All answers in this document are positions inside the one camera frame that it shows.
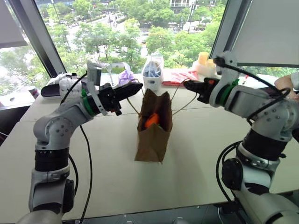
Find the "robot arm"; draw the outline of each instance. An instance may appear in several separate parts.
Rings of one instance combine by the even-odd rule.
[[[236,60],[224,52],[217,60],[236,66]],[[239,74],[217,66],[220,80],[206,78],[203,83],[186,81],[184,86],[199,93],[198,100],[243,118],[251,118],[258,109],[276,99],[259,89],[237,85]],[[280,195],[269,193],[275,170],[292,130],[299,127],[299,105],[281,100],[251,119],[254,123],[237,148],[236,157],[228,159],[222,167],[222,181],[231,189],[247,215],[254,223],[298,223],[298,207]]]
[[[128,83],[113,89],[110,84],[99,84],[96,64],[88,63],[90,95],[61,104],[50,115],[40,118],[34,126],[37,138],[35,168],[32,170],[29,198],[30,213],[18,224],[60,224],[62,215],[73,208],[74,181],[67,179],[69,145],[75,129],[99,113],[121,114],[120,101],[136,94],[141,83]]]

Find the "red packaging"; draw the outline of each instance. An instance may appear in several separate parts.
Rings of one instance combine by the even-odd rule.
[[[197,72],[190,69],[163,69],[163,85],[178,86],[184,79],[198,81]]]

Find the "green ring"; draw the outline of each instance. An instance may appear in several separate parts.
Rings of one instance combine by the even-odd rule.
[[[91,109],[91,107],[87,101],[87,97],[83,97],[83,104],[84,104],[84,107],[87,110],[87,112],[90,114],[90,116],[94,117],[96,114]]]
[[[225,105],[230,92],[232,91],[233,88],[235,88],[236,85],[238,85],[238,82],[239,82],[239,80],[236,79],[235,81],[232,82],[232,84],[228,88],[225,89],[225,91],[223,92],[223,94],[221,95],[221,98],[220,98],[221,106]]]

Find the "person's arm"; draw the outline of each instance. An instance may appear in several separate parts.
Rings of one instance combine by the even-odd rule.
[[[284,77],[281,77],[279,78],[278,80],[275,81],[275,86],[280,90],[280,89],[283,89],[283,88],[290,88],[291,89],[291,92],[290,94],[288,95],[288,98],[290,99],[294,99],[294,100],[299,100],[299,94],[296,94],[293,90],[294,88],[294,85],[292,82],[292,78],[291,75],[288,75],[288,76],[284,76]]]

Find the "building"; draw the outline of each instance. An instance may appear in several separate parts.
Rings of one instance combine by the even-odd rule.
[[[36,4],[38,6],[40,6],[40,5],[48,5],[48,4],[52,4],[52,3],[58,3],[58,2],[62,2],[66,6],[71,6],[71,5],[73,5],[74,1],[75,0],[35,0]]]
[[[170,7],[173,9],[190,7],[195,0],[170,0]]]

